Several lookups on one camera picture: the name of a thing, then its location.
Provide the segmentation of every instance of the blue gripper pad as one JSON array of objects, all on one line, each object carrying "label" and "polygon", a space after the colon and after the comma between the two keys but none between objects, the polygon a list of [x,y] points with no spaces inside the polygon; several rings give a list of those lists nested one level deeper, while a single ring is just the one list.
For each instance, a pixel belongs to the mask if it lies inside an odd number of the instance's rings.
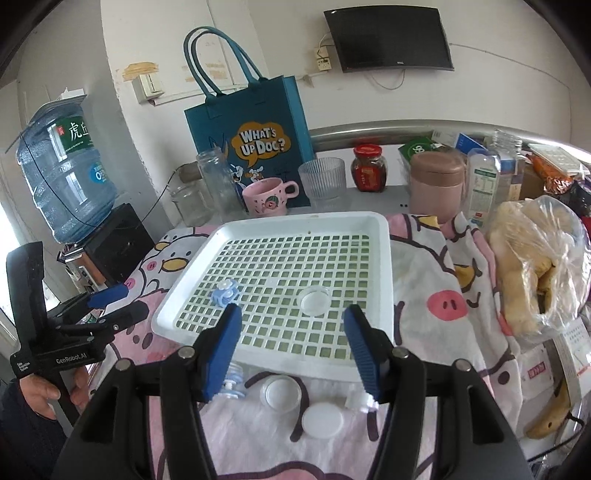
[{"label": "blue gripper pad", "polygon": [[343,323],[363,387],[377,400],[380,397],[379,361],[373,356],[370,348],[373,344],[372,328],[356,304],[347,307],[343,312]]},{"label": "blue gripper pad", "polygon": [[206,401],[210,401],[220,391],[226,378],[228,365],[234,355],[242,329],[240,307],[233,303],[228,305],[215,328],[222,330],[216,332],[217,342],[212,346],[211,354],[206,361],[206,378],[202,391]]},{"label": "blue gripper pad", "polygon": [[124,299],[129,293],[127,285],[119,283],[93,293],[86,303],[91,309],[104,309],[109,303]]}]

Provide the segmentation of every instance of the bag handle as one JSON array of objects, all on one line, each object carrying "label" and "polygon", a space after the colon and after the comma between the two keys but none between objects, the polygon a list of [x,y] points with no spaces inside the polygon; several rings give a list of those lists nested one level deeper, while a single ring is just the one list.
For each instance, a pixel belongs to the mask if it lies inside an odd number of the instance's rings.
[{"label": "bag handle", "polygon": [[[201,32],[193,40],[193,42],[191,43],[191,45],[189,47],[189,42],[190,42],[191,37],[198,30],[204,30],[204,31]],[[191,74],[195,78],[195,81],[199,84],[199,86],[200,86],[201,90],[203,91],[203,93],[205,94],[207,100],[213,100],[215,97],[209,92],[208,88],[203,83],[203,80],[205,80],[205,82],[212,88],[212,90],[215,92],[216,96],[224,95],[224,93],[222,93],[222,91],[218,88],[218,86],[205,73],[201,64],[199,63],[199,59],[197,58],[197,46],[196,46],[197,40],[200,37],[202,37],[203,35],[208,34],[208,33],[214,34],[218,37],[222,37],[228,42],[230,48],[232,49],[232,52],[234,53],[236,59],[238,60],[238,63],[240,65],[242,71],[244,72],[244,75],[248,81],[249,86],[260,85],[259,80],[266,80],[266,78],[262,76],[261,72],[257,69],[256,65],[251,60],[251,58],[247,55],[247,53],[244,51],[244,49],[240,45],[238,45],[235,41],[233,41],[230,37],[228,37],[224,32],[222,32],[221,30],[218,30],[217,28],[213,28],[213,27],[194,28],[185,37],[185,40],[183,43],[183,50],[184,50],[185,59],[187,60],[187,65],[189,66],[189,69],[191,70]],[[252,73],[250,72],[250,70],[248,69],[248,66],[246,65],[246,63],[244,61],[245,59],[247,60],[248,64],[252,67],[252,69],[254,70],[256,75],[259,77],[258,80],[256,80],[252,76]]]}]

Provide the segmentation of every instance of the dark sleeve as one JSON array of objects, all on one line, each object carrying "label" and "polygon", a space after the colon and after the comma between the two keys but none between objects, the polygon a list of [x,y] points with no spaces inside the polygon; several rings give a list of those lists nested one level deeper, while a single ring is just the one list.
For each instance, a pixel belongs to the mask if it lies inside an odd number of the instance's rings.
[{"label": "dark sleeve", "polygon": [[66,436],[56,420],[31,410],[22,396],[18,380],[8,386],[2,398],[1,433],[26,464],[42,478],[49,478]]}]

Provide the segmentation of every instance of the cartoon tablecloth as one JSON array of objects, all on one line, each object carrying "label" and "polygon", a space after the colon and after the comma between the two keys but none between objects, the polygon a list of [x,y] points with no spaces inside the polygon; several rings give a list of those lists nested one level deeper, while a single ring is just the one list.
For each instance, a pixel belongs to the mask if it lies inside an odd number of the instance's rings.
[{"label": "cartoon tablecloth", "polygon": [[[521,408],[521,384],[515,360],[518,346],[499,311],[492,251],[477,229],[460,214],[441,228],[435,217],[400,214],[388,218],[394,281],[394,342],[420,358],[451,364],[466,358],[477,368],[499,406],[515,427]],[[159,361],[178,344],[154,334],[151,317],[191,257],[214,227],[173,229],[154,247],[126,282],[127,298],[150,308],[148,318],[115,338],[92,388],[117,358],[136,364]],[[301,426],[306,408],[318,401],[344,406],[358,385],[296,378],[300,408],[278,414],[259,399],[263,379],[272,372],[246,369],[244,400],[216,397],[201,409],[203,427],[221,478],[248,480],[314,478],[361,480],[373,460],[386,407],[364,414],[345,410],[336,437],[317,440]],[[159,399],[150,402],[150,430],[155,475],[167,478]],[[428,478],[434,448],[436,405],[427,401],[417,477]]]}]

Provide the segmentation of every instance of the orange speech bubble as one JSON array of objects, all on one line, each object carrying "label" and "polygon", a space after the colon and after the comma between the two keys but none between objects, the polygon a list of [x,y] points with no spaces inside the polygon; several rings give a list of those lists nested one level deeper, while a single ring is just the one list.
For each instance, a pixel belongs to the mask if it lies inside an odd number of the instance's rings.
[{"label": "orange speech bubble", "polygon": [[260,124],[246,122],[232,138],[236,155],[248,162],[248,168],[259,160],[268,160],[291,148],[291,140],[285,135],[283,127],[274,122]]}]

